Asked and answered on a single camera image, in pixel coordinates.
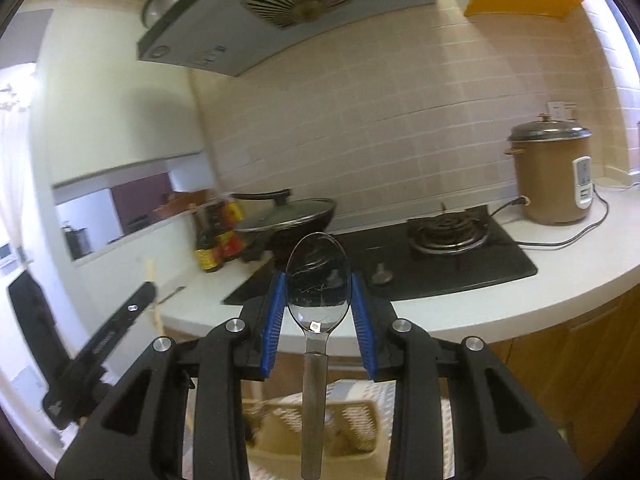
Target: pot lid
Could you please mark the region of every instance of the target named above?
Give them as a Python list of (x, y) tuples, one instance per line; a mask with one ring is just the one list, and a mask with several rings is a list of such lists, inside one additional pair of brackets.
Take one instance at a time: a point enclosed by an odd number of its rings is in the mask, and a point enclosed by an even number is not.
[(518, 124), (511, 129), (511, 142), (530, 140), (563, 140), (589, 137), (591, 132), (571, 121), (552, 121), (549, 114), (540, 114), (539, 121)]
[(282, 230), (303, 225), (322, 215), (330, 213), (335, 202), (330, 198), (310, 198), (294, 200), (276, 205), (239, 221), (234, 227), (238, 233), (261, 233), (270, 230)]

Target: rice cooker lid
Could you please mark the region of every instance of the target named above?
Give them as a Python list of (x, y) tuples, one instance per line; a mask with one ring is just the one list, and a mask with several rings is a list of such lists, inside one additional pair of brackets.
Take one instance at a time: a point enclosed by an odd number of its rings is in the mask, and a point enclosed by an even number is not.
[(552, 121), (549, 114), (540, 114), (539, 121), (518, 124), (511, 129), (511, 142), (565, 140), (589, 137), (591, 132), (571, 121)]

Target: power cord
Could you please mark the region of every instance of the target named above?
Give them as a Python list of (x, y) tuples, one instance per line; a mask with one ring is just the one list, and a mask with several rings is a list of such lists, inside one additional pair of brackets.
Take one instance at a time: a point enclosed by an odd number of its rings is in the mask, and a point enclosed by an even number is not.
[(517, 198), (507, 202), (506, 204), (502, 204), (498, 209), (496, 209), (490, 216), (494, 216), (495, 214), (502, 211), (505, 207), (509, 207), (510, 205), (529, 205), (531, 200), (529, 200), (528, 196), (520, 195)]
[[(598, 199), (604, 204), (604, 207), (605, 207), (604, 215), (597, 222), (594, 222), (593, 224), (587, 225), (587, 227), (585, 227), (577, 235), (575, 235), (575, 236), (573, 236), (573, 237), (571, 237), (568, 240), (565, 240), (563, 242), (555, 242), (555, 243), (519, 242), (519, 241), (516, 240), (515, 243), (517, 245), (521, 245), (521, 246), (525, 246), (525, 247), (555, 247), (555, 248), (565, 248), (565, 247), (570, 246), (571, 244), (576, 243), (585, 234), (593, 231), (596, 227), (601, 226), (602, 223), (607, 219), (607, 216), (609, 216), (609, 209), (610, 209), (609, 202), (607, 202), (606, 200), (603, 199), (603, 197), (600, 196), (600, 194), (596, 190), (595, 184), (593, 184), (593, 192), (598, 197)], [(526, 204), (527, 200), (529, 200), (527, 197), (519, 196), (516, 199), (511, 200), (510, 202), (507, 202), (506, 204), (501, 205), (498, 209), (496, 209), (493, 213), (491, 213), (491, 216), (494, 216), (498, 211), (501, 211), (502, 209), (504, 209), (505, 207), (508, 207), (510, 205)]]
[(598, 186), (603, 187), (604, 189), (607, 189), (609, 191), (613, 191), (615, 193), (622, 193), (623, 191), (628, 191), (632, 187), (640, 186), (640, 182), (634, 182), (629, 186), (604, 186), (603, 184), (598, 184)]

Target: sauce bottle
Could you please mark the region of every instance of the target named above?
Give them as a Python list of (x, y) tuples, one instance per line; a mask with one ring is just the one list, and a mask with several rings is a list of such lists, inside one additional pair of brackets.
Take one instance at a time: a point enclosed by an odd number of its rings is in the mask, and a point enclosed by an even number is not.
[(242, 239), (232, 230), (232, 227), (226, 224), (223, 217), (222, 202), (208, 205), (207, 220), (212, 232), (215, 234), (225, 261), (230, 261), (238, 257), (238, 254), (244, 249), (245, 244)]
[(221, 269), (225, 263), (222, 251), (217, 244), (215, 236), (212, 236), (211, 232), (205, 228), (205, 225), (198, 215), (196, 205), (189, 204), (189, 209), (191, 210), (191, 217), (193, 218), (193, 225), (196, 230), (196, 240), (194, 244), (196, 259), (200, 264), (200, 268), (205, 272), (216, 272)]

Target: kitchen counter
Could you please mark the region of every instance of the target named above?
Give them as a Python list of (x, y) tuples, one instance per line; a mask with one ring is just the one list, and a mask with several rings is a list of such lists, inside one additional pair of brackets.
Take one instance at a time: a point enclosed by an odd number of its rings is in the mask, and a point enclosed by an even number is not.
[[(477, 335), (495, 342), (565, 322), (613, 300), (640, 283), (640, 187), (624, 192), (599, 187), (598, 192), (611, 206), (600, 227), (561, 250), (525, 249), (538, 267), (535, 276), (432, 298), (395, 301), (396, 313), (437, 338), (458, 342)], [(490, 210), (499, 205), (491, 204)], [(558, 242), (602, 218), (604, 210), (596, 199), (587, 218), (570, 226), (535, 224), (523, 219), (517, 207), (504, 209), (495, 219), (515, 240)], [(194, 276), (183, 291), (159, 307), (164, 323), (174, 330), (203, 336), (237, 316), (241, 307), (223, 305), (222, 299), (265, 262), (236, 261), (214, 274)], [(302, 330), (288, 309), (278, 348), (305, 350)], [(359, 355), (350, 312), (329, 338), (327, 351), (331, 355)]]

